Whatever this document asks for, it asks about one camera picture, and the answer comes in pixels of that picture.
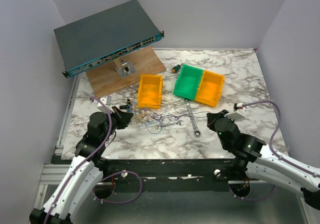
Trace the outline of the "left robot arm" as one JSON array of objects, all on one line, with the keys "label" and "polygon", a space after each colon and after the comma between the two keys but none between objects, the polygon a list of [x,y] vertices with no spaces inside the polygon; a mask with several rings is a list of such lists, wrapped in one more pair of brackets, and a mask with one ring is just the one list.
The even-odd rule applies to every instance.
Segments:
[{"label": "left robot arm", "polygon": [[32,210],[30,223],[72,223],[94,186],[110,178],[111,169],[102,158],[105,144],[116,130],[127,128],[132,117],[115,106],[111,112],[95,112],[89,117],[68,171],[47,202]]}]

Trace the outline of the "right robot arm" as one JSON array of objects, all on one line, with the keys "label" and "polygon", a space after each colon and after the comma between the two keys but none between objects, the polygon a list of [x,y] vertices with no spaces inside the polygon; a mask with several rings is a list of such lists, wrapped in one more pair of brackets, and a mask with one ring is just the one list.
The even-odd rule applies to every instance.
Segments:
[{"label": "right robot arm", "polygon": [[230,174],[240,180],[245,176],[264,180],[303,197],[305,203],[319,209],[319,168],[304,164],[279,151],[263,140],[241,133],[227,111],[207,113],[207,127],[214,131],[224,150],[235,156]]}]

